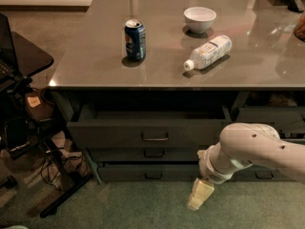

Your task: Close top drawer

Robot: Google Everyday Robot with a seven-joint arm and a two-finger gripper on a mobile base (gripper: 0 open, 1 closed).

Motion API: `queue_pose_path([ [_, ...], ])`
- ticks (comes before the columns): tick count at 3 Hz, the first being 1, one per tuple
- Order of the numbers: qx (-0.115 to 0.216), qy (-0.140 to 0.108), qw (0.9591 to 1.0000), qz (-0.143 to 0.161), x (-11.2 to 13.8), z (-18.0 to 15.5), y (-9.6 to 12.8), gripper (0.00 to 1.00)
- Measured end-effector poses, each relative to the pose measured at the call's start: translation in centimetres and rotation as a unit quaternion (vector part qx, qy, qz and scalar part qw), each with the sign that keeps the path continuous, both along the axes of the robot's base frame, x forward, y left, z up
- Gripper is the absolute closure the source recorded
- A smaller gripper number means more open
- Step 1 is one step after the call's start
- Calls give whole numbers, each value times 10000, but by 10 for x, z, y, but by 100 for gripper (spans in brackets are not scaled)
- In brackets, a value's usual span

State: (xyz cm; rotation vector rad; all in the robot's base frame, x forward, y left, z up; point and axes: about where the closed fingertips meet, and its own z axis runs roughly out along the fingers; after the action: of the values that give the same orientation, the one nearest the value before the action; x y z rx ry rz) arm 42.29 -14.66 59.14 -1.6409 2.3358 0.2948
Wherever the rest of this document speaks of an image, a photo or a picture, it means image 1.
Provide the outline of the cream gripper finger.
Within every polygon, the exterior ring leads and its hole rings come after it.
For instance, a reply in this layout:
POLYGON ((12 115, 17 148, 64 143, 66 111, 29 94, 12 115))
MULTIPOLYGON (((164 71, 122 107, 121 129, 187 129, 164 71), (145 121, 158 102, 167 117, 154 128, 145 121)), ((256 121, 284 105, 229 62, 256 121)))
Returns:
POLYGON ((187 206, 190 210, 196 211, 202 206, 205 200, 206 200, 205 197, 202 197, 200 195, 190 194, 187 206))

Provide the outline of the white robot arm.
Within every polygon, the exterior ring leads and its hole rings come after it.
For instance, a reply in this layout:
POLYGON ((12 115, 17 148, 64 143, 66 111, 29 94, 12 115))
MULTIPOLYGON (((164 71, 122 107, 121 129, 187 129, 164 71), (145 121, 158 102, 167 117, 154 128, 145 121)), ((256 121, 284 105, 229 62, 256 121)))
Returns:
POLYGON ((219 141, 198 150, 201 177, 194 183, 188 207, 196 211, 233 174, 253 165, 277 170, 282 175, 305 183, 305 146, 280 138, 267 124, 233 123, 220 133, 219 141))

